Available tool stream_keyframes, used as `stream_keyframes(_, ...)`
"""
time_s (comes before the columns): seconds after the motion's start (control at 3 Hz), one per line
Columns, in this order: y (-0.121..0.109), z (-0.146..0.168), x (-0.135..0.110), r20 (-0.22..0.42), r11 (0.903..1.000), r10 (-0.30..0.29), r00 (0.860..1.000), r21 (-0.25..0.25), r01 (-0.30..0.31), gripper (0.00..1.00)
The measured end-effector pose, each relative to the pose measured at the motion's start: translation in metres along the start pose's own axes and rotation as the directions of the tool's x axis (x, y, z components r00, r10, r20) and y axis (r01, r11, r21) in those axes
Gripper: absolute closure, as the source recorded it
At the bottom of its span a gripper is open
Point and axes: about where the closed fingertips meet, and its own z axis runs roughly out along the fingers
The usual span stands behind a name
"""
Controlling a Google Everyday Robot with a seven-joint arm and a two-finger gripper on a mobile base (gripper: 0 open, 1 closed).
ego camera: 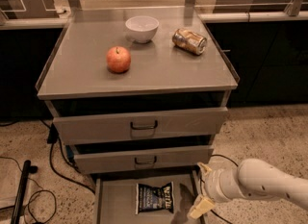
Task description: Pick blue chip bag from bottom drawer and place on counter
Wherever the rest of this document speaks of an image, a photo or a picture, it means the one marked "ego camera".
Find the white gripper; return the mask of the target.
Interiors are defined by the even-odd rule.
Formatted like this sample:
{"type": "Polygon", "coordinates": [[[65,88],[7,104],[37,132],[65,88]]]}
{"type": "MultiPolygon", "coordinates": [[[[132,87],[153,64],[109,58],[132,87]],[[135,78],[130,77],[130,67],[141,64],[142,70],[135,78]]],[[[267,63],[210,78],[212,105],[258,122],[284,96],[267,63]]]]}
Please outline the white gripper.
{"type": "Polygon", "coordinates": [[[191,206],[188,217],[197,219],[206,212],[209,212],[216,203],[229,202],[240,196],[239,182],[236,179],[235,169],[212,169],[205,163],[199,162],[199,176],[205,177],[204,189],[208,198],[199,194],[191,206]]]}

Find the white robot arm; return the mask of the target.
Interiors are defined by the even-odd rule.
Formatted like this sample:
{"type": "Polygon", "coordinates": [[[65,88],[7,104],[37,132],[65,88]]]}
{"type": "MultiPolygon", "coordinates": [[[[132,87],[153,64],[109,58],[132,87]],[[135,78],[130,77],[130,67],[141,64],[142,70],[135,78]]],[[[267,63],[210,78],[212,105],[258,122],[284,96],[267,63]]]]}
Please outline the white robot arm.
{"type": "Polygon", "coordinates": [[[287,174],[259,159],[243,160],[233,169],[211,169],[199,162],[200,193],[188,217],[197,219],[217,203],[234,199],[285,199],[308,210],[308,181],[287,174]]]}

